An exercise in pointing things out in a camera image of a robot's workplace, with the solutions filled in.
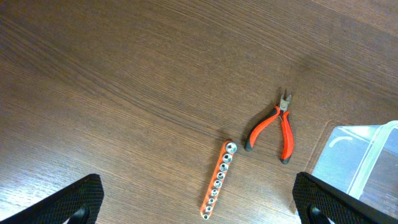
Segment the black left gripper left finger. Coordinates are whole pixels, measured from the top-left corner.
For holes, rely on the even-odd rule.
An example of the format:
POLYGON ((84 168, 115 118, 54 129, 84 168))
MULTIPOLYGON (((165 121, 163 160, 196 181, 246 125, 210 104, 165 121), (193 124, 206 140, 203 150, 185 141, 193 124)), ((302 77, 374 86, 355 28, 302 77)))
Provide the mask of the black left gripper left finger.
POLYGON ((104 199, 100 175, 89 174, 2 223, 96 223, 104 199))

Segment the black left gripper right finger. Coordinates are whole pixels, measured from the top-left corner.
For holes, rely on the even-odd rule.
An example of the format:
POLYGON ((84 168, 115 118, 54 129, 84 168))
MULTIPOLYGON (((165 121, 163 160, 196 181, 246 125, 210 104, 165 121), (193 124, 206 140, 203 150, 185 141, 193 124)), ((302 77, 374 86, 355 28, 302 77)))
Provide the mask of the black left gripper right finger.
POLYGON ((316 223, 397 223, 393 218, 349 196, 307 172, 296 175, 292 195, 300 221, 316 223))

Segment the clear plastic container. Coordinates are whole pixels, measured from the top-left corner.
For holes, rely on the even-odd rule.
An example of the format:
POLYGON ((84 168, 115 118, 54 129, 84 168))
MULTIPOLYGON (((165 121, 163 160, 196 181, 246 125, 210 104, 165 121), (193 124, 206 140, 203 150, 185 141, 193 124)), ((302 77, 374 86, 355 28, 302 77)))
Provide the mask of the clear plastic container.
POLYGON ((311 173, 397 218, 397 121, 333 128, 311 173))

